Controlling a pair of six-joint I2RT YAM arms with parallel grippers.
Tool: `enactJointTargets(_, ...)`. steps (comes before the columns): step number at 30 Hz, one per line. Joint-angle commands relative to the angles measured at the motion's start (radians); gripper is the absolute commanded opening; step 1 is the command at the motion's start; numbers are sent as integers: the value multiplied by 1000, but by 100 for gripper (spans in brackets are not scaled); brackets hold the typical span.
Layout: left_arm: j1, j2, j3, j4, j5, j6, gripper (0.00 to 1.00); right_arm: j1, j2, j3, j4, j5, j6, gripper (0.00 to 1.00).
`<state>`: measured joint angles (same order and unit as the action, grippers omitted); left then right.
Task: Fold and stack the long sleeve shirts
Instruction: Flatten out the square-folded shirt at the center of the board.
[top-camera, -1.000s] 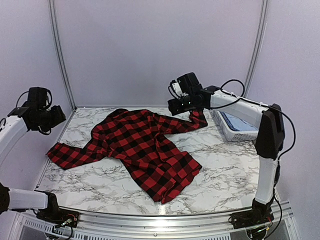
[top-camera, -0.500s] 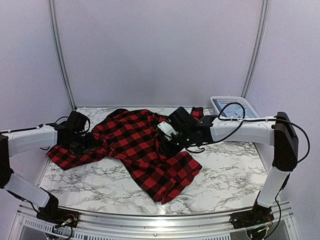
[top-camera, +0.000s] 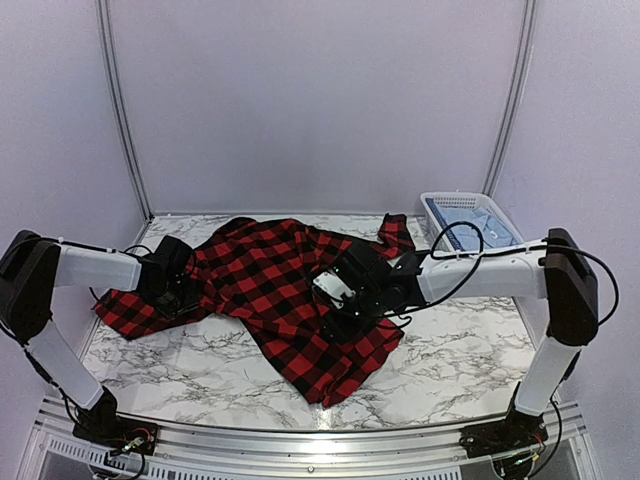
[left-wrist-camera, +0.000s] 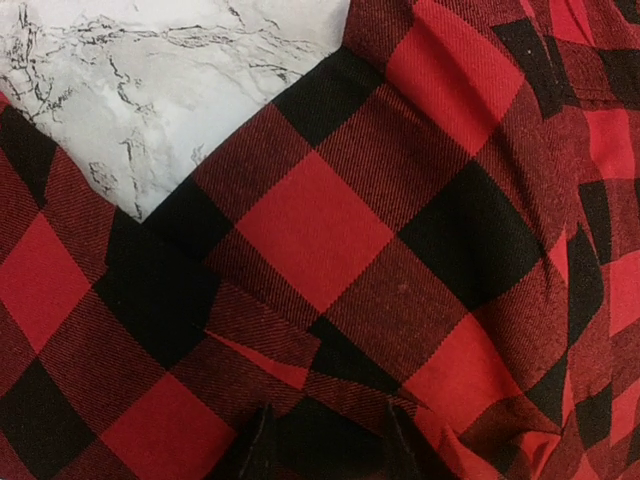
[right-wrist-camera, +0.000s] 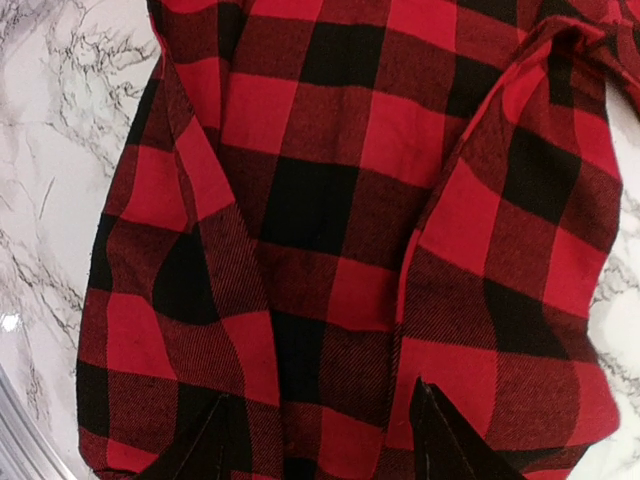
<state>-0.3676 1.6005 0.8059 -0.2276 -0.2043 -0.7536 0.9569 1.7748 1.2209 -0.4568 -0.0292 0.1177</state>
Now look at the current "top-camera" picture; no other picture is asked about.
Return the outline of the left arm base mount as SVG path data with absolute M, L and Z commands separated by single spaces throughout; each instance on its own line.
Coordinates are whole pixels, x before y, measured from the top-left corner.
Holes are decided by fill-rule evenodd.
M 89 409 L 75 406 L 73 435 L 122 453 L 134 450 L 152 455 L 156 448 L 158 425 L 123 417 L 117 410 L 117 400 L 108 390 L 104 390 L 97 403 Z

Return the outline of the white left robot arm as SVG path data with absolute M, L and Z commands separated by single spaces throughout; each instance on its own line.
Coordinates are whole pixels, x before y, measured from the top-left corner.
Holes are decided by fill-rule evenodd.
M 92 317 L 81 290 L 131 293 L 177 316 L 197 304 L 188 277 L 195 260 L 194 250 L 171 236 L 151 252 L 135 253 L 21 230 L 1 257 L 1 324 L 49 381 L 91 410 L 106 394 L 78 357 Z

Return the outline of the red black plaid shirt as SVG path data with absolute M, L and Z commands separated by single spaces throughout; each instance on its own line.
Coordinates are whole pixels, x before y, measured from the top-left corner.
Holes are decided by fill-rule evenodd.
M 138 294 L 111 290 L 95 312 L 127 340 L 212 314 L 238 319 L 266 360 L 308 403 L 330 407 L 378 370 L 404 336 L 384 320 L 344 345 L 321 337 L 320 321 L 329 310 L 316 301 L 308 279 L 354 241 L 294 219 L 235 218 L 198 246 L 189 262 L 199 290 L 197 309 L 168 318 Z

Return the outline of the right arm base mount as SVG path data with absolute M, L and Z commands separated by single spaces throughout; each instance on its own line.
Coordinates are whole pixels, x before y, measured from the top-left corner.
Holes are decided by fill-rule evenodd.
M 511 400 L 504 418 L 464 427 L 459 445 L 469 458 L 540 446 L 548 439 L 543 415 L 520 412 Z

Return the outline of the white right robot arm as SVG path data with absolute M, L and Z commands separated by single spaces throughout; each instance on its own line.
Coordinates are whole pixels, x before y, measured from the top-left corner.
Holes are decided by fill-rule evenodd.
M 541 240 L 475 251 L 412 250 L 389 262 L 358 242 L 312 274 L 312 292 L 329 314 L 324 329 L 345 343 L 394 315 L 409 316 L 452 299 L 533 299 L 547 326 L 495 438 L 515 448 L 534 431 L 574 359 L 599 330 L 598 280 L 585 252 L 562 228 Z

